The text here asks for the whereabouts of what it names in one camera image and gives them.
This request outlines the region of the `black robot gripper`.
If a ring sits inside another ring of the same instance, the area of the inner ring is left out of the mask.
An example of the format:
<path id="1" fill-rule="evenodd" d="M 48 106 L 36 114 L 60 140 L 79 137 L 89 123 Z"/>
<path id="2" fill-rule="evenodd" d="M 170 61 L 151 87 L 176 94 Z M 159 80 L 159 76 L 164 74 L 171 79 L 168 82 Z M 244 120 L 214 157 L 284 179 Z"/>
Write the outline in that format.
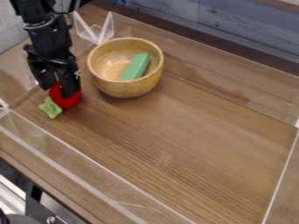
<path id="1" fill-rule="evenodd" d="M 28 66 L 43 90 L 57 82 L 61 96 L 71 98 L 80 90 L 80 70 L 76 56 L 71 52 L 71 28 L 68 13 L 24 13 L 23 28 L 28 32 L 31 44 L 23 49 L 27 52 Z"/>

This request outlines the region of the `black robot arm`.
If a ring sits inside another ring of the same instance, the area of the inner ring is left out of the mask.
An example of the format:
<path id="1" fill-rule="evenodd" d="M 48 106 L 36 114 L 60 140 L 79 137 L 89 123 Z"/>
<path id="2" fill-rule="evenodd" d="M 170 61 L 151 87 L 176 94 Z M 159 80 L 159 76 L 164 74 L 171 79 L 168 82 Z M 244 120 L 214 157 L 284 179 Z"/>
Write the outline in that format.
<path id="1" fill-rule="evenodd" d="M 15 14 L 23 20 L 31 44 L 27 63 L 43 90 L 59 85 L 61 97 L 71 98 L 80 90 L 80 70 L 76 56 L 71 52 L 71 28 L 68 12 L 53 9 L 55 0 L 9 0 Z"/>

